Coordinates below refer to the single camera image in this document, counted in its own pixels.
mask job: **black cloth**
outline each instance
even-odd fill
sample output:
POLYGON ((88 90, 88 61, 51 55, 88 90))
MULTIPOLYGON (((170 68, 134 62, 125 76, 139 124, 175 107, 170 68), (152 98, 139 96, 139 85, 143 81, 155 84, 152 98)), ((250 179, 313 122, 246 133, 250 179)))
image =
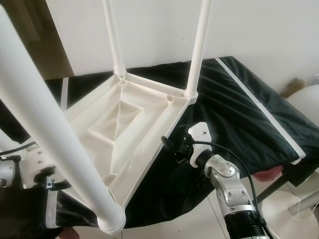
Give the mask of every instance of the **black cloth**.
MULTIPOLYGON (((319 162, 318 127, 235 58, 223 57, 221 60, 301 146, 306 158, 299 165, 307 165, 305 172, 311 172, 309 167, 314 167, 319 162)), ((190 62, 178 62, 135 68, 128 72, 185 89, 189 66, 190 62)), ((70 78, 68 106, 79 101, 111 75, 112 73, 98 73, 70 78)), ((61 94, 61 82, 62 80, 60 83, 47 81, 57 100, 61 94)), ((205 121, 213 141, 237 154, 251 174, 278 165, 291 167, 290 162, 298 159, 295 150, 215 59, 203 61, 198 93, 197 102, 186 109, 171 133, 169 138, 173 142, 178 143, 181 140, 179 125, 192 126, 205 121)), ((5 124, 2 125, 1 122, 1 128, 13 139, 20 142, 25 140, 25 131, 12 120, 8 112, 5 115, 5 124)), ((230 154, 218 148, 214 148, 214 152, 235 163, 241 176, 245 176, 245 172, 230 154)), ((186 162, 177 164, 174 155, 162 149, 126 208, 126 228, 172 220, 189 212, 212 190, 211 183, 199 169, 192 168, 186 162)), ((74 226, 97 227, 92 212, 79 210, 87 216, 78 215, 78 220, 75 220, 76 217, 69 219, 68 215, 77 212, 77 206, 76 203, 72 204, 72 199, 62 198, 68 200, 68 203, 64 203, 67 211, 63 214, 58 210, 58 214, 61 213, 57 217, 58 225, 71 226, 71 220, 74 226)))

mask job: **white floor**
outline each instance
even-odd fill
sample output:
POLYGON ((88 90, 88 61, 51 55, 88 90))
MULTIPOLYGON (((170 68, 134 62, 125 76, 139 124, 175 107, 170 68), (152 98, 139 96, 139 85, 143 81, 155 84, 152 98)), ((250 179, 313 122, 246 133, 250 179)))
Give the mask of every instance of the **white floor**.
MULTIPOLYGON (((248 179, 244 178, 242 181, 251 195, 248 179)), ((254 182, 257 194, 271 184, 271 182, 261 183, 257 180, 254 182)), ((292 192, 287 185, 280 190, 292 192)), ((230 239, 215 191, 191 212, 170 222, 125 229, 116 236, 109 236, 97 228, 75 227, 75 230, 79 233, 80 239, 230 239)))

